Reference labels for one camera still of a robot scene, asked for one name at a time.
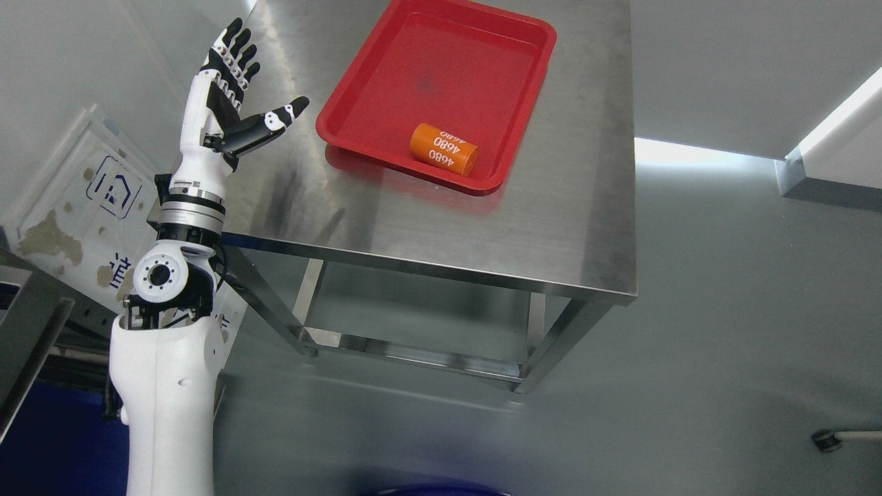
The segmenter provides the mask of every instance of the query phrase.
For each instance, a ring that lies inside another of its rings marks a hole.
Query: red tray
[[[473,195],[508,176],[557,33],[468,0],[392,0],[318,115],[330,145]],[[469,177],[414,159],[419,123],[478,146]]]

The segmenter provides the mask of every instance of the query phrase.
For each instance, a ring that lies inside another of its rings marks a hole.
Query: stainless steel surface
[[[88,332],[96,339],[110,339],[110,322],[116,314],[104,305],[46,274],[31,262],[5,250],[2,244],[0,244],[0,266],[21,268],[39,274],[55,293],[77,302],[75,311],[68,316],[68,326],[77,328],[80,333]]]
[[[270,288],[254,265],[233,246],[227,248],[227,277],[225,281],[242,297],[275,332],[291,346],[308,357],[316,350],[298,339],[303,324],[291,313],[279,296]]]
[[[309,258],[628,304],[637,295],[627,1],[495,0],[558,33],[504,186],[471,197],[327,148],[315,118],[386,0],[267,0],[244,115],[312,105],[228,180],[225,241]]]
[[[0,442],[61,332],[74,301],[61,297],[45,276],[0,266]]]
[[[527,344],[525,360],[539,348],[542,338],[548,330],[545,328],[545,295],[530,293],[530,310],[527,314]]]
[[[571,300],[542,338],[539,347],[527,359],[521,373],[524,381],[514,392],[528,393],[539,384],[582,336],[606,315],[611,306],[603,301]]]
[[[303,280],[300,282],[300,290],[297,291],[297,299],[294,301],[294,310],[292,311],[294,316],[305,326],[310,324],[310,308],[324,274],[325,261],[310,259],[306,265],[306,271],[303,272]]]
[[[352,351],[367,357],[419,365],[448,372],[459,372],[487,379],[504,380],[514,385],[520,377],[520,364],[486,357],[475,357],[436,349],[418,348],[380,339],[342,334],[324,329],[305,327],[303,339],[329,351]]]

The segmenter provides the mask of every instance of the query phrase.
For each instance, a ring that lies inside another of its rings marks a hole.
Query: robotic hand
[[[309,104],[294,99],[241,119],[257,53],[250,31],[230,24],[193,78],[181,130],[183,160],[156,177],[156,245],[133,270],[135,294],[114,320],[110,377],[130,427],[129,496],[213,494],[214,391],[232,342],[212,315],[221,278],[210,263],[221,246],[224,180],[241,155],[278,138]],[[187,319],[165,326],[177,312]]]

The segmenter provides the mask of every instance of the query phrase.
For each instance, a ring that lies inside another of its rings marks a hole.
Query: table leg
[[[281,301],[254,264],[235,246],[227,247],[225,281],[288,344],[307,357],[316,356],[315,343],[304,333],[303,323]]]
[[[535,387],[610,308],[609,303],[570,300],[521,368],[523,381],[513,391],[527,393]]]
[[[306,265],[306,272],[303,273],[303,281],[300,283],[300,290],[297,291],[297,299],[294,302],[294,316],[305,326],[310,324],[310,309],[325,277],[325,267],[327,264],[324,260],[310,259]]]
[[[542,344],[542,338],[548,333],[545,328],[545,301],[542,293],[530,293],[530,308],[527,313],[527,343],[525,362]]]

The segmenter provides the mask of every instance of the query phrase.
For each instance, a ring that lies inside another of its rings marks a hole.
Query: stainless steel table
[[[263,71],[244,115],[306,94],[288,134],[228,180],[228,244],[314,259],[289,329],[299,349],[346,349],[534,385],[612,305],[637,296],[630,4],[493,0],[558,33],[548,75],[503,187],[472,197],[328,147],[315,118],[384,0],[262,0],[247,25]],[[310,327],[323,260],[533,293],[523,363]],[[571,298],[550,329],[543,295]]]

